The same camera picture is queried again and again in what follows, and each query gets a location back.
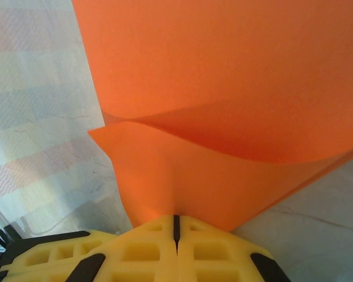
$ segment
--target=square hole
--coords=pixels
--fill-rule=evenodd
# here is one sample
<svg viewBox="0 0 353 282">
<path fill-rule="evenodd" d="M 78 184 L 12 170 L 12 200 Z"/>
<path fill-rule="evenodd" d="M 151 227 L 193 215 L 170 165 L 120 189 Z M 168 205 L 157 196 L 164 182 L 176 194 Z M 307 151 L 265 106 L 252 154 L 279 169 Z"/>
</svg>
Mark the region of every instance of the square hole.
<svg viewBox="0 0 353 282">
<path fill-rule="evenodd" d="M 198 270 L 197 282 L 238 282 L 237 270 Z"/>
<path fill-rule="evenodd" d="M 228 260 L 227 248 L 221 242 L 202 242 L 194 245 L 196 260 Z"/>
<path fill-rule="evenodd" d="M 26 259 L 26 266 L 34 266 L 36 264 L 47 263 L 49 259 L 50 250 L 41 250 L 37 251 L 34 254 L 31 254 Z"/>
<path fill-rule="evenodd" d="M 114 273 L 112 282 L 154 282 L 154 273 L 152 272 L 127 272 Z"/>
<path fill-rule="evenodd" d="M 97 248 L 102 244 L 102 241 L 90 241 L 86 243 L 81 244 L 81 253 L 82 254 L 87 254 L 89 253 L 92 249 Z"/>
<path fill-rule="evenodd" d="M 73 245 L 59 247 L 56 251 L 56 259 L 63 260 L 73 257 Z"/>
<path fill-rule="evenodd" d="M 130 243 L 124 251 L 122 261 L 156 261 L 159 260 L 159 247 L 155 243 Z"/>
</svg>

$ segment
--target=orange sheet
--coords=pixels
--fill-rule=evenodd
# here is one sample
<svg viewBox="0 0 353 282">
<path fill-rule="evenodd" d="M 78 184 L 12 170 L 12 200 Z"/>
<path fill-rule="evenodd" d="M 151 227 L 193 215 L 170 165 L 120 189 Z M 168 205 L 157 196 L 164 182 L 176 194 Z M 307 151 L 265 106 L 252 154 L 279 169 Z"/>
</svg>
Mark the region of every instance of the orange sheet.
<svg viewBox="0 0 353 282">
<path fill-rule="evenodd" d="M 107 125 L 91 135 L 135 225 L 230 229 L 353 149 L 353 1 L 74 8 Z"/>
</svg>

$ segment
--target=gray surface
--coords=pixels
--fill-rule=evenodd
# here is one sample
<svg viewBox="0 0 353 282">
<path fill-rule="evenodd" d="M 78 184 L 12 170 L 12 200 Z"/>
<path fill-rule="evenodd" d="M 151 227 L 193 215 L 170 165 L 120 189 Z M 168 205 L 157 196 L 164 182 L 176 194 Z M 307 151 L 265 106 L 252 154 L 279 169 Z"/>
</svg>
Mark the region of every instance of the gray surface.
<svg viewBox="0 0 353 282">
<path fill-rule="evenodd" d="M 234 231 L 294 282 L 353 282 L 353 160 Z"/>
</svg>

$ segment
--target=black cable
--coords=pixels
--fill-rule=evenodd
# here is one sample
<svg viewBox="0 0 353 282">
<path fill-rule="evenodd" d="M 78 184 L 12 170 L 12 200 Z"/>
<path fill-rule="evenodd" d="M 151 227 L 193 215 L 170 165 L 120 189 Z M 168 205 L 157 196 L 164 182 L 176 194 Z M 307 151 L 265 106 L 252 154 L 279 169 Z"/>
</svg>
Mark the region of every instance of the black cable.
<svg viewBox="0 0 353 282">
<path fill-rule="evenodd" d="M 10 243 L 8 236 L 5 234 L 4 231 L 0 229 L 0 246 L 6 249 L 8 244 Z"/>
</svg>

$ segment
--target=orange paper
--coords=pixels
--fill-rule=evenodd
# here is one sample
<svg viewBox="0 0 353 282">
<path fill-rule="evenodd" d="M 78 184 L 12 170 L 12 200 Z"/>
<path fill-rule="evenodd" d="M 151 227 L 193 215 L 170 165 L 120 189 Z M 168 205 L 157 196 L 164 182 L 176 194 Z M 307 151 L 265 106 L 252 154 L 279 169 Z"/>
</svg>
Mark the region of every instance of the orange paper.
<svg viewBox="0 0 353 282">
<path fill-rule="evenodd" d="M 74 7 L 134 225 L 231 229 L 353 150 L 353 1 Z"/>
</svg>

